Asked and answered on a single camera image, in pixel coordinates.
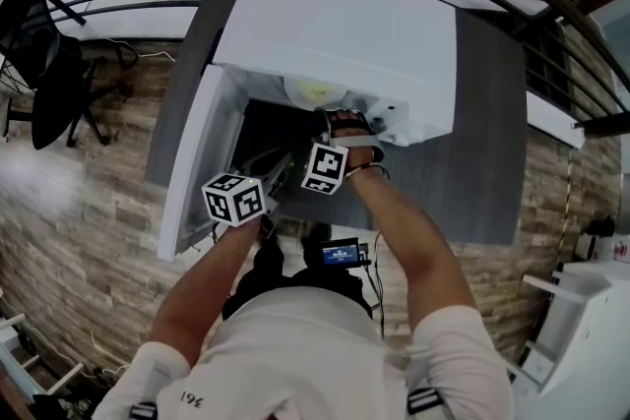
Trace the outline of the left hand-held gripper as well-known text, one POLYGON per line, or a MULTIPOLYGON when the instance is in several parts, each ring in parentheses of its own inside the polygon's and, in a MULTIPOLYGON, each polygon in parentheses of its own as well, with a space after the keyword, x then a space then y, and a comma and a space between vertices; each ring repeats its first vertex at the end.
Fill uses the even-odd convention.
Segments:
POLYGON ((238 227, 257 217, 271 216, 278 203, 273 195, 294 166, 287 149, 267 150, 247 159, 239 171, 220 173, 201 188, 211 220, 238 227), (263 182, 255 177, 266 176, 263 182))

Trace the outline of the person's right hand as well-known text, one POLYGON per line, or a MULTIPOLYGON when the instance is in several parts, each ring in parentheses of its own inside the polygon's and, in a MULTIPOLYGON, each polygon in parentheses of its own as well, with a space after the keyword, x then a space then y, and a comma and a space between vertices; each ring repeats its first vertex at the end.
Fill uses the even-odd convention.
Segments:
POLYGON ((360 112, 339 109, 330 111, 328 119, 331 135, 334 138, 367 136, 372 134, 372 130, 366 119, 360 112))

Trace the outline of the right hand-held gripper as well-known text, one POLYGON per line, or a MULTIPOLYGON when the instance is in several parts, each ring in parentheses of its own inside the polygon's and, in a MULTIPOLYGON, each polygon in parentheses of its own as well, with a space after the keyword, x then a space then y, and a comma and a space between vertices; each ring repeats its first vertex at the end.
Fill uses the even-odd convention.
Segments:
POLYGON ((303 189, 333 195, 353 174, 367 168, 378 168, 385 173, 384 149, 372 130, 371 135, 334 138, 328 113, 335 110, 316 110, 316 130, 301 182, 303 189))

